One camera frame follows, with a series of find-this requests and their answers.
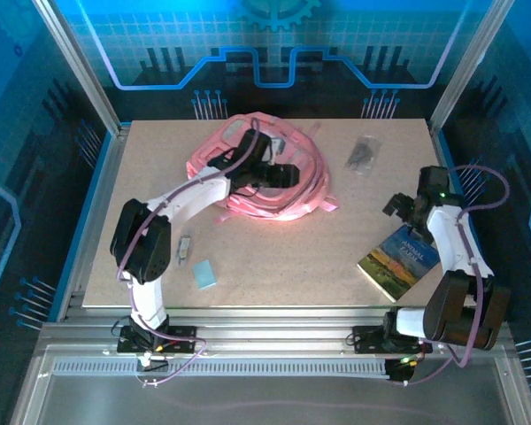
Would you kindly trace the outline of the small black right control board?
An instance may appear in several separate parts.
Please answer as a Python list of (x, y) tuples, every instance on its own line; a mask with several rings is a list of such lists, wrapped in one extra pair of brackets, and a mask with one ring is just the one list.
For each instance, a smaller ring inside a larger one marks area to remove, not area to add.
[(418, 363), (416, 359), (411, 358), (386, 359), (385, 371), (391, 382), (409, 382), (414, 375)]

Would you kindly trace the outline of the aluminium left side rail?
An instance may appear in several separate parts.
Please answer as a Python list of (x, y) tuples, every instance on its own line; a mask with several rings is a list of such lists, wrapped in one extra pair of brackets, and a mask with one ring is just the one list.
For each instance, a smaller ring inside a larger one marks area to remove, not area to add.
[(74, 290), (88, 284), (130, 128), (125, 123), (103, 144), (50, 309), (50, 322), (63, 321)]

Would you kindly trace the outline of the aluminium frame post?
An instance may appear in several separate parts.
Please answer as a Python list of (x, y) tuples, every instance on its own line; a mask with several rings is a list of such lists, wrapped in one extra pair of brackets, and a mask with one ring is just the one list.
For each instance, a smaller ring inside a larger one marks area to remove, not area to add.
[(430, 135), (437, 135), (443, 128), (475, 70), (484, 59), (514, 2), (515, 0), (492, 0), (431, 115), (429, 120)]
[(31, 1), (107, 131), (115, 136), (127, 133), (130, 125), (120, 122), (100, 81), (55, 1)]

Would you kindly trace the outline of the grey metal tray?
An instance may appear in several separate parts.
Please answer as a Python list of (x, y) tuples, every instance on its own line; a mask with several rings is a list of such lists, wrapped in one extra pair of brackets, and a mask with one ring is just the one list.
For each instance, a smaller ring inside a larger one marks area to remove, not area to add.
[(124, 359), (50, 348), (30, 363), (9, 425), (531, 425), (531, 391), (508, 352), (415, 382), (314, 376), (69, 376), (55, 360)]

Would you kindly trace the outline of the aluminium right side rail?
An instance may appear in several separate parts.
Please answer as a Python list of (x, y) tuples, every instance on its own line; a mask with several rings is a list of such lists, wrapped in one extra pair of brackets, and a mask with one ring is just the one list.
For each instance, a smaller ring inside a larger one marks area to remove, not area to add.
[[(445, 141), (433, 137), (437, 153), (448, 169), (450, 191), (462, 196), (455, 166)], [(475, 239), (470, 212), (496, 208), (501, 203), (468, 206), (433, 207), (427, 219), (439, 253), (441, 271), (433, 272), (435, 282), (427, 286), (429, 300), (425, 312), (425, 325), (467, 325), (492, 327), (494, 321), (504, 318), (509, 292), (497, 287), (494, 271), (482, 257), (481, 247)]]

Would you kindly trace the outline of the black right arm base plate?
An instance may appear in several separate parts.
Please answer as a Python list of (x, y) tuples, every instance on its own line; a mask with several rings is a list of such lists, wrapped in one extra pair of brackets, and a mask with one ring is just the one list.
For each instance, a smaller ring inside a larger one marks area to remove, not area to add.
[(356, 354), (419, 354), (433, 352), (432, 344), (422, 343), (414, 336), (403, 336), (386, 330), (383, 326), (353, 327), (350, 343)]

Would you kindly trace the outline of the pink backpack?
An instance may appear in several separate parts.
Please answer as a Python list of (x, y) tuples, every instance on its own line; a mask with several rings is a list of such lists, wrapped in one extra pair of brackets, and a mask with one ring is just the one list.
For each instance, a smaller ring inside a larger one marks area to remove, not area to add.
[(337, 207), (336, 200), (330, 194), (328, 165), (312, 138), (291, 123), (262, 112), (238, 114), (227, 120), (195, 150), (186, 164), (188, 178), (192, 179), (201, 172), (211, 158), (237, 149), (244, 132), (251, 128), (285, 140), (285, 150), (276, 164), (297, 166), (300, 180), (290, 189), (256, 190), (248, 186), (237, 190), (227, 199), (217, 202), (227, 209), (221, 220), (246, 215), (257, 220), (290, 221), (318, 207), (327, 212)]

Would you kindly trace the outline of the aluminium cross rail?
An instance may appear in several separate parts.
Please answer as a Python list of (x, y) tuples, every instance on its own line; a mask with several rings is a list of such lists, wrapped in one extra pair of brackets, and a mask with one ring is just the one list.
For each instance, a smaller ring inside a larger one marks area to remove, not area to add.
[[(170, 322), (197, 327), (211, 357), (353, 356), (345, 337), (354, 326), (378, 326), (387, 307), (172, 308)], [(69, 308), (60, 322), (42, 326), (39, 338), (50, 344), (95, 345), (113, 351), (119, 332), (112, 327), (125, 315), (120, 308)]]

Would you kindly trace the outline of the aluminium right frame post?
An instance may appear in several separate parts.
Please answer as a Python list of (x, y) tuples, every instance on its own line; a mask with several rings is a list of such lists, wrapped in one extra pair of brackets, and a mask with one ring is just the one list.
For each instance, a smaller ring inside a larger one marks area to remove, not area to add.
[(431, 115), (429, 120), (430, 135), (437, 135), (443, 128), (475, 70), (484, 59), (514, 2), (515, 0), (492, 0)]

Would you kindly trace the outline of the aluminium left frame post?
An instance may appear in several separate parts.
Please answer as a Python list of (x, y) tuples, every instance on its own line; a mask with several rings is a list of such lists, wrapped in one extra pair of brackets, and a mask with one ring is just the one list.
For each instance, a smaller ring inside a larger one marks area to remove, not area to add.
[(100, 81), (55, 1), (31, 1), (107, 131), (115, 136), (127, 133), (130, 125), (120, 122)]

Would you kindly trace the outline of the landscape cover paperback book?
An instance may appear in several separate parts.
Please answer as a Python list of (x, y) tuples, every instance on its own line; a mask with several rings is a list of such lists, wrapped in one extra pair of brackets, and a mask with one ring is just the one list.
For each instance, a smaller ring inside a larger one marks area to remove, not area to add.
[(357, 267), (395, 303), (440, 262), (437, 249), (403, 225), (371, 249)]

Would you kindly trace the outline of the clear bag of black clips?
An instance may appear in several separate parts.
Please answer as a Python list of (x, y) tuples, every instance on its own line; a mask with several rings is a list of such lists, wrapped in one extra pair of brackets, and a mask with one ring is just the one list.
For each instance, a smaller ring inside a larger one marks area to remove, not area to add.
[(371, 135), (358, 138), (344, 168), (361, 176), (368, 177), (375, 166), (381, 142)]

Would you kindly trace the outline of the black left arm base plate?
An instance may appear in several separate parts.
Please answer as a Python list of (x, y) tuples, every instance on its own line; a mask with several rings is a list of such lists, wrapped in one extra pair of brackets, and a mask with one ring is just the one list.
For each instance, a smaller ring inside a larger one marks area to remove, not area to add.
[(178, 331), (178, 336), (172, 339), (155, 336), (146, 329), (136, 328), (127, 325), (120, 329), (117, 353), (118, 354), (140, 354), (151, 352), (156, 354), (186, 353), (195, 352), (194, 337), (196, 336), (196, 327), (179, 326), (163, 327), (161, 331)]

